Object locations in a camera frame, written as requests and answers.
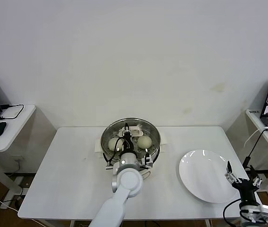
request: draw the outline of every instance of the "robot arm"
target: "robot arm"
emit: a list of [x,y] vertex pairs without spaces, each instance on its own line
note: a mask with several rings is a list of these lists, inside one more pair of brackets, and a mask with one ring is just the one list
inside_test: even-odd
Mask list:
[[259,178],[252,166],[250,169],[250,179],[238,178],[232,172],[232,167],[228,162],[225,174],[232,187],[240,192],[241,203],[239,207],[242,227],[268,224],[268,206],[258,204],[255,197],[255,191],[260,188],[262,179]]
[[125,202],[139,194],[143,185],[141,174],[133,168],[122,170],[117,175],[117,191],[100,208],[90,227],[118,227],[125,215]]

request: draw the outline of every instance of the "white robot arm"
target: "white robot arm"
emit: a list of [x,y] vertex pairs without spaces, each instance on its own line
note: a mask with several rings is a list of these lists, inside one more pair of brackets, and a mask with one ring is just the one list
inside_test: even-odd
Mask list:
[[141,174],[133,168],[126,168],[117,175],[117,191],[100,208],[90,227],[118,227],[125,215],[128,197],[139,194],[143,185]]

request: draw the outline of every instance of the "wooden floor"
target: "wooden floor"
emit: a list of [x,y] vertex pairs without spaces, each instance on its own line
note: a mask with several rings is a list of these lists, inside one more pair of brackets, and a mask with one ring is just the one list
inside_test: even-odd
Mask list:
[[[32,182],[32,177],[25,177],[22,186],[28,187]],[[0,183],[0,199],[7,193],[7,188]],[[265,192],[259,193],[261,201],[263,204],[268,205],[268,196]],[[217,226],[220,220],[213,220],[213,226]],[[69,221],[63,221],[66,227],[69,226]],[[161,227],[205,227],[205,221],[203,220],[189,220],[189,221],[157,221]],[[86,227],[88,226],[89,221],[77,221],[76,227]],[[145,227],[144,221],[124,221],[122,224],[123,227]],[[24,220],[17,217],[17,213],[13,210],[0,209],[0,227],[40,227],[37,223],[31,220]],[[155,222],[147,221],[147,227],[158,227]]]

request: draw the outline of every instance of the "wall stain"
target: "wall stain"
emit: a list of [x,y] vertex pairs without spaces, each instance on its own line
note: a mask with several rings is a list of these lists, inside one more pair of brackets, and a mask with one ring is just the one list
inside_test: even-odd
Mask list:
[[214,85],[210,90],[216,91],[216,92],[224,92],[225,91],[225,83],[218,83]]
[[186,115],[186,114],[190,114],[192,112],[192,108],[191,107],[187,107],[183,110],[183,114]]

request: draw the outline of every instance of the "white plate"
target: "white plate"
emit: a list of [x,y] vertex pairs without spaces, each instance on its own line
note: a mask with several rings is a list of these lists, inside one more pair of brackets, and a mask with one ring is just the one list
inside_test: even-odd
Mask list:
[[184,155],[179,173],[185,187],[206,202],[224,203],[237,193],[225,177],[227,160],[209,150],[193,150]]

